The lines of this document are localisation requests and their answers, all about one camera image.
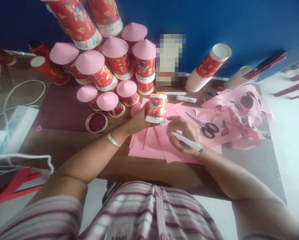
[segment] blue wall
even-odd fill
[[[299,0],[116,0],[124,24],[142,23],[156,41],[163,29],[186,34],[186,59],[181,71],[191,72],[214,44],[225,43],[232,56],[216,76],[230,77],[244,65],[257,66],[280,49],[287,59],[260,79],[299,60]],[[0,46],[28,52],[29,39],[47,45],[70,42],[57,19],[39,0],[0,0]]]

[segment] silver bracelet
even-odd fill
[[[111,144],[113,144],[115,147],[121,147],[121,145],[117,144],[114,139],[112,138],[112,135],[109,133],[108,134],[108,139],[110,141]]]

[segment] hand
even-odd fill
[[[148,107],[148,102],[144,104],[142,109],[136,114],[135,117],[133,117],[131,120],[129,120],[127,123],[123,125],[123,128],[127,131],[128,135],[133,135],[145,128],[155,127],[159,125],[159,123],[150,123],[145,121],[147,107]]]
[[[168,128],[166,131],[170,143],[181,153],[190,154],[192,156],[198,156],[200,153],[197,150],[189,147],[186,143],[178,140],[170,132],[176,132],[177,130],[182,131],[182,135],[184,137],[187,137],[188,139],[200,145],[199,128],[197,128],[192,123],[186,121],[185,119],[179,116],[167,117],[167,120],[171,120],[168,123]]]

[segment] white floor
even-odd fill
[[[288,80],[288,77],[297,73],[299,69],[287,74],[277,73],[261,81],[260,86],[263,96],[269,101],[276,117],[275,125],[271,127],[271,135],[287,204],[299,219],[299,99],[288,98],[299,95],[299,91],[278,98],[272,95],[299,83],[299,81],[294,83]],[[101,208],[101,199],[105,190],[105,180],[95,179],[89,184],[82,230],[88,226]],[[0,226],[21,210],[32,196],[33,194],[29,194],[1,203]],[[210,212],[225,239],[238,239],[230,202],[201,196],[195,198]]]

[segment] power strip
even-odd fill
[[[36,108],[17,106],[8,122],[9,141],[0,145],[0,154],[18,153],[39,110]]]

